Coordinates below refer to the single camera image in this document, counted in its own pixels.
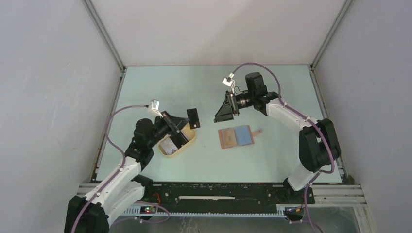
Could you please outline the black VIP credit card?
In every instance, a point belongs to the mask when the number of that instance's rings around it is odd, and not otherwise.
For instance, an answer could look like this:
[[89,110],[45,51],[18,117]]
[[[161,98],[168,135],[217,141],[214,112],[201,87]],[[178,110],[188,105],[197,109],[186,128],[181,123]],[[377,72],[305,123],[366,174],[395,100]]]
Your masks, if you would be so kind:
[[187,109],[187,116],[189,119],[189,127],[191,129],[197,129],[201,127],[198,111],[196,108]]

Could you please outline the tan credit card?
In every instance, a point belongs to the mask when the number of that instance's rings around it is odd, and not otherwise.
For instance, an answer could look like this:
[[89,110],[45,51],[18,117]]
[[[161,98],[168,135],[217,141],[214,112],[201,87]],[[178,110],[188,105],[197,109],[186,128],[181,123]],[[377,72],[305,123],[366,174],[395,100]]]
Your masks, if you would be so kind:
[[233,128],[223,129],[222,135],[225,148],[237,145],[235,130]]

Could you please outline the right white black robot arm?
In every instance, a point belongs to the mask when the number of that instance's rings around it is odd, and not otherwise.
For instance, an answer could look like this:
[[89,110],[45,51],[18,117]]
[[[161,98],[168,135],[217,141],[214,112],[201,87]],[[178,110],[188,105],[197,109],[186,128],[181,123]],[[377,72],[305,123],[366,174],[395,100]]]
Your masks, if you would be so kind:
[[295,203],[302,197],[302,189],[313,182],[314,177],[326,173],[324,167],[334,171],[335,160],[341,156],[333,122],[324,118],[317,120],[293,109],[276,92],[269,92],[259,72],[245,76],[247,89],[235,93],[234,74],[223,79],[223,84],[231,88],[214,117],[214,122],[233,120],[240,109],[253,107],[262,114],[272,117],[299,134],[299,164],[285,179],[282,195],[285,201]]

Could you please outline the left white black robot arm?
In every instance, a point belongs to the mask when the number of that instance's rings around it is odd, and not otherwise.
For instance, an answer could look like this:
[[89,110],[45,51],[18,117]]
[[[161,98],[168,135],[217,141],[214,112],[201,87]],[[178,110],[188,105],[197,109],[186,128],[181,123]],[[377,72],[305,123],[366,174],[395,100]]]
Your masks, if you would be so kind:
[[189,124],[187,117],[163,111],[154,121],[148,118],[136,122],[134,135],[115,169],[83,197],[74,196],[68,203],[66,233],[107,233],[124,211],[137,201],[153,198],[151,179],[141,171],[149,164],[156,146],[167,135],[181,136]]

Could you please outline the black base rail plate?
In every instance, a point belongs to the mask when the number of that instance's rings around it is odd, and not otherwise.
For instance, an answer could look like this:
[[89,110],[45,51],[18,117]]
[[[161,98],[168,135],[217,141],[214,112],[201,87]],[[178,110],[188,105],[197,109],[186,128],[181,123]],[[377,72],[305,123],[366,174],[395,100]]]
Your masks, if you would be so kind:
[[280,207],[314,204],[314,194],[290,191],[281,183],[155,182],[146,187],[143,201],[159,204],[171,214],[275,215]]

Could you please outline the aluminium frame rail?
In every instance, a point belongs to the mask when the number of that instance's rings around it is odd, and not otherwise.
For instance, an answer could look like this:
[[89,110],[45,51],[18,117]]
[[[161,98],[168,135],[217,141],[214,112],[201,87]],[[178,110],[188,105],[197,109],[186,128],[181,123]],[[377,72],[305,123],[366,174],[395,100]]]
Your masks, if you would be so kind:
[[304,207],[365,207],[359,185],[313,184],[289,193],[280,183],[155,182],[143,200],[166,208],[171,216],[283,217]]

